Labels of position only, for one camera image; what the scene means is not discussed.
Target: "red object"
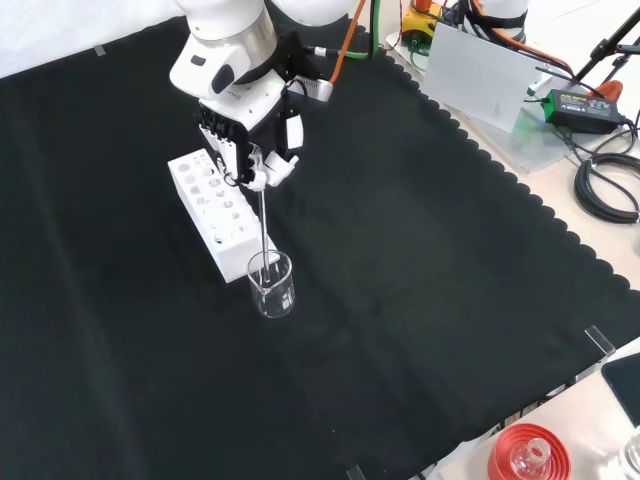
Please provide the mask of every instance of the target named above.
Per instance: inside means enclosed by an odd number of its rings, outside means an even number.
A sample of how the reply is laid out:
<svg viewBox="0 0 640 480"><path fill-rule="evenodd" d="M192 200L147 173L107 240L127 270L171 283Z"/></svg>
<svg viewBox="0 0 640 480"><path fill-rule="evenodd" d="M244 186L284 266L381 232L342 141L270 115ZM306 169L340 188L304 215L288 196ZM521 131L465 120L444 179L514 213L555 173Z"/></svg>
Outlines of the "red object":
<svg viewBox="0 0 640 480"><path fill-rule="evenodd" d="M600 93L607 100L611 100L613 102L617 102L622 95L622 82L618 80L611 80L609 82L605 82L596 88L596 91ZM587 95L591 97L595 97L593 92L587 93Z"/></svg>
<svg viewBox="0 0 640 480"><path fill-rule="evenodd" d="M413 8L420 12L428 12L431 8L431 0L413 0Z"/></svg>
<svg viewBox="0 0 640 480"><path fill-rule="evenodd" d="M571 461L562 442L546 428L530 423L518 423L500 434L489 457L489 478L491 480L517 480L511 468L511 452L516 445L528 443L534 438L542 438L551 446L551 472L548 480L568 480Z"/></svg>

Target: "orange cable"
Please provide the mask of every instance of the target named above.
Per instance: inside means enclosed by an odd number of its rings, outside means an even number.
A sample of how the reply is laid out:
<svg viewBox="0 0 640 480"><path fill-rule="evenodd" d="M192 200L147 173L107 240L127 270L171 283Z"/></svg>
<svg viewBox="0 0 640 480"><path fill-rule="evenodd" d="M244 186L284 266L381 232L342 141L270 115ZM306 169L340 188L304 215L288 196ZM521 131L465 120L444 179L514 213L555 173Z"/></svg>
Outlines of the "orange cable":
<svg viewBox="0 0 640 480"><path fill-rule="evenodd" d="M480 13L480 15L484 16L485 15L484 10L483 10L482 6L480 5L480 3L478 2L478 0L471 0L471 1L475 5L475 7L478 10L478 12ZM564 65L569 70L569 72L571 72L571 75L573 75L573 70L571 69L571 66L567 62L564 62L564 61L560 60L559 58L556 58L556 57L554 57L552 55L549 55L548 53L544 53L544 52L542 52L540 50L536 50L533 47L529 47L529 46L525 45L524 43L520 43L520 42L514 40L513 38L509 37L508 35L505 35L503 32L501 32L497 28L493 28L492 30L493 30L493 33L498 35L502 40L504 40L508 44L516 47L519 50L524 50L525 52L533 53L533 54L535 54L535 55L537 55L539 57L546 58L546 59L549 59L549 60L553 60L554 62L557 62L557 63L559 63L561 65Z"/></svg>
<svg viewBox="0 0 640 480"><path fill-rule="evenodd" d="M358 18L360 17L360 12L362 12L362 8L364 7L365 3L367 3L367 0L360 0L360 4L358 5L356 14L353 16L353 20L351 20L349 31L347 32L347 36L344 39L342 48L340 49L340 56L338 57L338 63L336 63L336 68L333 70L333 75L331 76L331 80L329 80L331 83L336 83L336 81L338 80L338 77L340 76L340 71L342 70L342 63L344 62L344 57L347 54L347 50L349 50L351 39L353 38L353 34L356 31L356 27L358 26Z"/></svg>

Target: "label on robot arm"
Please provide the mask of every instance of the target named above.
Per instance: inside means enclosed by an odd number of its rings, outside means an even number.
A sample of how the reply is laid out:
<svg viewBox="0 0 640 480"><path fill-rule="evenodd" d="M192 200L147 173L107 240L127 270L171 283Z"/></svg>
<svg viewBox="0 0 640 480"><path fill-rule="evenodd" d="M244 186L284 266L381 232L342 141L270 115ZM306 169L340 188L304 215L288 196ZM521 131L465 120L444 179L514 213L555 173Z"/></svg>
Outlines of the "label on robot arm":
<svg viewBox="0 0 640 480"><path fill-rule="evenodd" d="M304 126L302 117L296 115L287 119L287 147L289 150L302 147L304 143Z"/></svg>

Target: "white panel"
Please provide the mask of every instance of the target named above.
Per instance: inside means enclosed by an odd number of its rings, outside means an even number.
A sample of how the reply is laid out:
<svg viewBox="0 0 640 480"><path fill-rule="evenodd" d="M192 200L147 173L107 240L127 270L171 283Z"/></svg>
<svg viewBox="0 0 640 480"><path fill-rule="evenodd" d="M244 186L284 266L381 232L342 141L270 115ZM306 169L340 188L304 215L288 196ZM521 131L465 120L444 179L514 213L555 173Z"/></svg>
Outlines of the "white panel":
<svg viewBox="0 0 640 480"><path fill-rule="evenodd" d="M0 0L0 78L181 14L173 0Z"/></svg>

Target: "red lid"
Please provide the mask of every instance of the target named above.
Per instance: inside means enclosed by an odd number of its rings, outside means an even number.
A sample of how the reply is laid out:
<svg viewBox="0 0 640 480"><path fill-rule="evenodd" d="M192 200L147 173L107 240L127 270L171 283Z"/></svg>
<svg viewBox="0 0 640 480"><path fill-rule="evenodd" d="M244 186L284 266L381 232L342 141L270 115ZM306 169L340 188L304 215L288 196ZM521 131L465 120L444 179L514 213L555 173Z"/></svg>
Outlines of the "red lid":
<svg viewBox="0 0 640 480"><path fill-rule="evenodd" d="M489 457L491 480L518 480L511 469L511 452L516 445L542 438L551 446L551 472L548 480L567 480L571 474L571 461L562 442L546 428L531 423L517 423L500 434Z"/></svg>

